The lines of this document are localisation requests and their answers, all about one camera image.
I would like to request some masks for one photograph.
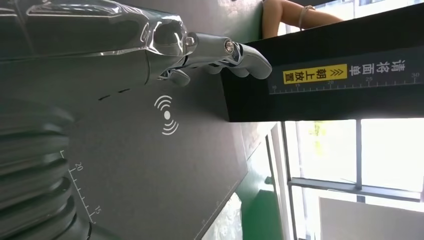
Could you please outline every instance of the white wall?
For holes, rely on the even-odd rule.
[[[322,240],[422,240],[424,213],[321,197]]]

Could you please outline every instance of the green wall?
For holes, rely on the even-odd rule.
[[[277,196],[273,185],[265,184],[271,176],[265,141],[247,160],[248,173],[236,189],[241,200],[243,240],[282,240]]]

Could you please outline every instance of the metal screw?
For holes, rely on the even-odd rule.
[[[233,54],[234,52],[234,43],[231,40],[225,42],[225,52],[227,54]]]
[[[191,36],[185,38],[185,45],[191,47],[195,44],[195,39]]]

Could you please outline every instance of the bare leg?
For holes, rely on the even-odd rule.
[[[277,36],[280,22],[299,27],[299,18],[303,6],[288,0],[266,0],[263,3],[262,37]],[[343,21],[331,14],[308,10],[302,20],[302,28],[309,29]]]

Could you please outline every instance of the number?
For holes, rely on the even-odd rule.
[[[75,167],[76,167],[76,170],[78,171],[82,171],[84,169],[83,164],[81,162],[75,163]]]
[[[95,214],[99,214],[102,211],[102,209],[100,209],[100,206],[95,208]]]

